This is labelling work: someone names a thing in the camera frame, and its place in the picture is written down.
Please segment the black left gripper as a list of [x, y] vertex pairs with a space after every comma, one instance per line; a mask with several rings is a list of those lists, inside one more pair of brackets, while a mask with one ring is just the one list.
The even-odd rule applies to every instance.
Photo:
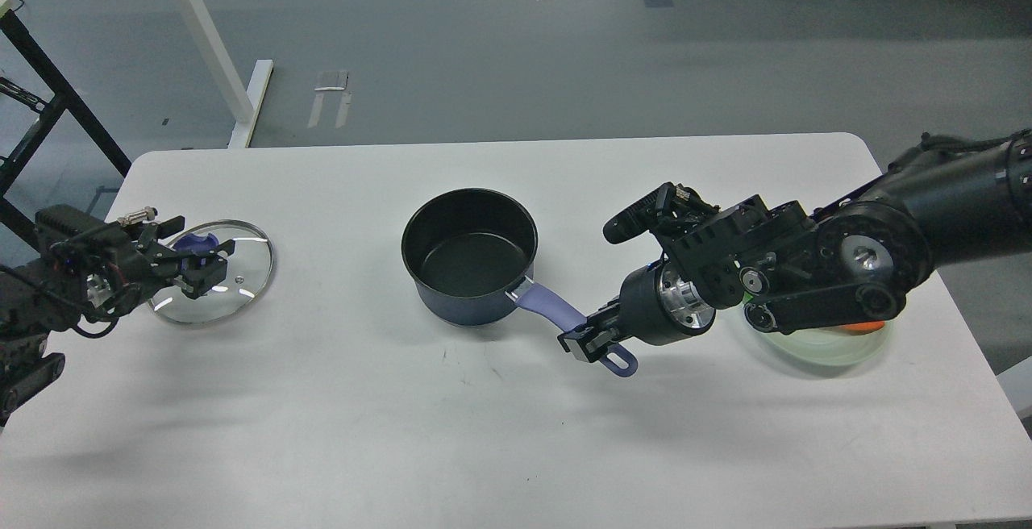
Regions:
[[167, 286], [190, 300], [225, 279], [234, 239], [212, 231], [184, 231], [185, 220], [148, 221], [141, 227], [97, 227], [55, 241], [49, 256], [69, 297], [89, 323], [112, 323]]

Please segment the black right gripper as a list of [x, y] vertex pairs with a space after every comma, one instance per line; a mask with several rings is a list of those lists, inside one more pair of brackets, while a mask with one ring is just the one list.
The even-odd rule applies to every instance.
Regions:
[[668, 262], [656, 261], [631, 272], [618, 298], [558, 335], [558, 342], [586, 363], [612, 364], [609, 356], [615, 354], [623, 364], [638, 364], [619, 342], [630, 337], [652, 346], [669, 345], [706, 333], [715, 316], [715, 309], [697, 295], [694, 283], [681, 279]]

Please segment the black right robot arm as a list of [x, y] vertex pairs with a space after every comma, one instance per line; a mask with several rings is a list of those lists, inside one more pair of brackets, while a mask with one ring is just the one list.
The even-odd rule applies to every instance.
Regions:
[[612, 244], [652, 234], [660, 259], [558, 342], [630, 376], [624, 340], [692, 338], [737, 306], [760, 333], [784, 335], [894, 319], [936, 269], [1030, 250], [1030, 175], [1024, 129], [980, 142], [923, 135], [884, 175], [811, 213], [757, 195], [722, 209], [664, 183], [603, 228]]

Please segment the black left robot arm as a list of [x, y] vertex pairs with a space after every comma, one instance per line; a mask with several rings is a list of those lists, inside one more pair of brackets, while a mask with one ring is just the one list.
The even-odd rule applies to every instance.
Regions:
[[235, 240], [207, 236], [181, 249], [163, 244], [182, 228], [181, 218], [37, 221], [41, 256], [2, 268], [3, 422], [63, 373], [64, 354], [49, 352], [52, 333], [100, 339], [165, 288], [198, 300], [227, 277]]

